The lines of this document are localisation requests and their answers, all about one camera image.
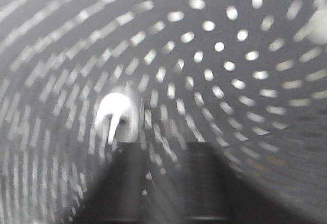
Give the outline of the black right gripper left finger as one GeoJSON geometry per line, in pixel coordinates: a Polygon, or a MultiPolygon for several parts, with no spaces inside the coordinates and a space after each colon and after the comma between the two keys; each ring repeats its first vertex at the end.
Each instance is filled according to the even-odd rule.
{"type": "Polygon", "coordinates": [[[124,143],[73,223],[142,223],[143,160],[140,147],[124,143]]]}

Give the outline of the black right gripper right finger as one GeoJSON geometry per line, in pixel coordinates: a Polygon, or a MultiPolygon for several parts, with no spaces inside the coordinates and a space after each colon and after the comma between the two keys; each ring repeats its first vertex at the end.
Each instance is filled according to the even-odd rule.
{"type": "Polygon", "coordinates": [[[207,144],[187,146],[187,223],[311,223],[234,176],[207,144]]]}

